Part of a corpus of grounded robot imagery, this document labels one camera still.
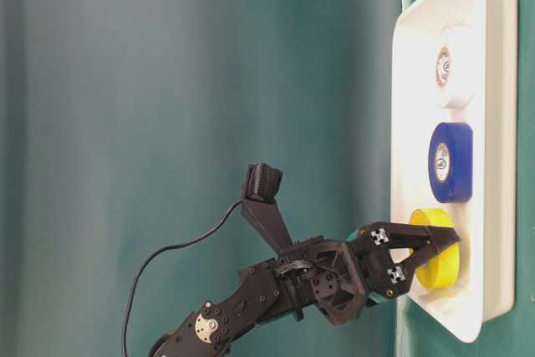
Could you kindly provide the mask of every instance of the tape roll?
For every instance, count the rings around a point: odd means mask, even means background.
[[[410,216],[410,224],[453,227],[450,217],[441,209],[416,209]],[[417,268],[416,277],[425,288],[447,288],[457,280],[459,262],[459,243],[456,243]]]
[[[471,29],[456,25],[441,31],[436,50],[436,104],[462,109],[474,95],[472,84],[474,46]]]
[[[428,172],[438,202],[466,202],[471,198],[472,131],[468,124],[440,123],[435,128]]]

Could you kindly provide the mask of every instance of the green curtain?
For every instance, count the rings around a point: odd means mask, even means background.
[[[400,0],[0,0],[2,355],[120,354],[131,279],[212,227],[247,163],[285,173],[294,239],[388,219],[390,43]],[[141,278],[146,355],[272,251],[236,214]],[[343,327],[315,309],[232,355],[394,353],[392,303]]]

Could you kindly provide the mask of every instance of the white tray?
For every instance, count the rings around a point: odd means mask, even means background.
[[[468,29],[473,97],[462,110],[435,105],[436,43],[448,26]],[[417,278],[410,298],[463,342],[514,303],[517,113],[517,0],[416,0],[393,38],[391,221],[417,208],[441,207],[461,237],[456,284],[429,291]],[[473,130],[472,197],[440,204],[431,192],[427,155],[441,122]],[[406,250],[395,257],[404,258]]]

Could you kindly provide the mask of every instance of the blue tape roll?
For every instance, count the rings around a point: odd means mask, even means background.
[[[472,132],[466,123],[440,123],[429,145],[429,182],[438,202],[471,197]]]

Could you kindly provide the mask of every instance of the teal fabric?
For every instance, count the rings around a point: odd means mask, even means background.
[[[120,354],[131,279],[212,227],[248,162],[285,173],[294,239],[389,216],[390,42],[400,0],[0,0],[2,355]],[[273,255],[239,215],[141,278],[132,356]],[[315,309],[236,356],[394,352],[392,303]]]
[[[404,0],[409,5],[414,0]],[[533,240],[535,239],[535,149],[533,133],[532,87],[535,73],[535,0],[519,1],[518,22],[518,148],[517,148],[517,289],[513,311],[483,326],[473,344],[456,340],[435,320],[412,302],[400,303],[397,346],[398,356],[528,356],[535,355],[532,325],[535,319],[535,270]]]

